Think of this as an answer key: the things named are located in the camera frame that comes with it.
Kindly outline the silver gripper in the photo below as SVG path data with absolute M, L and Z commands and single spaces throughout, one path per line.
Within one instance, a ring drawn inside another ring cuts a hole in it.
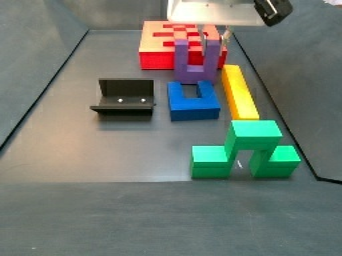
M 230 43 L 230 26 L 263 26 L 254 8 L 254 0 L 169 0 L 167 19 L 173 23 L 198 24 L 202 56 L 206 56 L 207 36 L 205 25 L 229 25 L 221 33 L 221 53 Z

